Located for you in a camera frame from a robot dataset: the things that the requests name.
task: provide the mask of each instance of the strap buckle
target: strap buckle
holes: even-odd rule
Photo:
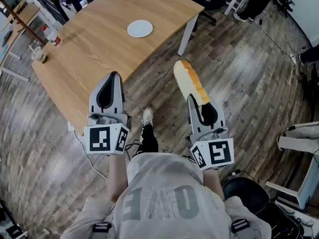
[[[246,219],[235,220],[231,224],[231,230],[234,234],[246,228],[249,228],[249,223],[248,223],[248,220]]]
[[[95,233],[108,233],[111,227],[112,227],[112,224],[109,222],[97,223],[93,227],[93,232],[95,232]]]

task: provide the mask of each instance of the white fabric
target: white fabric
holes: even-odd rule
[[[76,222],[62,239],[87,239],[88,224],[110,221],[108,239],[270,239],[269,224],[245,208],[238,197],[223,201],[202,185],[203,175],[188,159],[167,153],[142,153],[128,166],[129,186],[112,204],[86,203]],[[110,214],[106,218],[95,214]],[[245,218],[250,228],[243,237],[231,224]],[[94,233],[92,239],[105,238]]]

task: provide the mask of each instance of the round plate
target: round plate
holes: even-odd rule
[[[153,31],[153,25],[147,20],[136,20],[128,26],[128,34],[132,37],[145,37]]]

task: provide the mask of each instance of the desk leg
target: desk leg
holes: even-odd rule
[[[12,76],[15,76],[15,77],[17,77],[17,78],[19,78],[20,80],[23,80],[23,81],[25,81],[25,82],[29,82],[29,80],[30,80],[29,78],[27,78],[27,77],[25,77],[25,76],[22,76],[21,74],[17,74],[17,73],[15,73],[15,72],[13,72],[13,71],[11,71],[11,70],[5,68],[5,67],[0,67],[0,70],[1,70],[1,71],[4,71],[5,73],[8,73],[8,74],[10,74],[10,75],[12,75]]]
[[[19,57],[18,55],[14,54],[14,53],[11,52],[11,51],[9,51],[9,54],[10,54],[12,57],[16,58],[17,60],[20,60],[20,59],[21,59],[21,57]]]
[[[192,18],[186,25],[186,28],[185,28],[185,31],[184,31],[184,35],[183,35],[183,38],[180,42],[180,46],[179,46],[179,49],[178,49],[178,55],[181,56],[184,54],[184,51],[185,51],[185,48],[186,48],[186,45],[188,44],[188,40],[190,38],[190,35],[193,31],[193,28],[195,26],[195,23],[197,21],[197,17],[198,17],[198,14]]]
[[[232,0],[230,3],[229,3],[229,5],[228,5],[228,8],[227,8],[227,10],[225,11],[225,15],[228,15],[229,14],[229,12],[230,12],[230,10],[232,9],[232,7],[234,6],[234,4],[235,4],[235,2],[236,2],[237,0]]]

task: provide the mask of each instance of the white sneaker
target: white sneaker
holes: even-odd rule
[[[154,117],[154,114],[152,109],[146,108],[144,110],[143,120],[142,120],[142,123],[144,124],[144,126],[147,124],[151,124],[153,126],[153,117]]]
[[[240,16],[238,16],[237,13],[234,13],[234,14],[233,14],[233,17],[234,17],[235,19],[239,20],[239,21],[247,22],[247,20],[242,19]]]

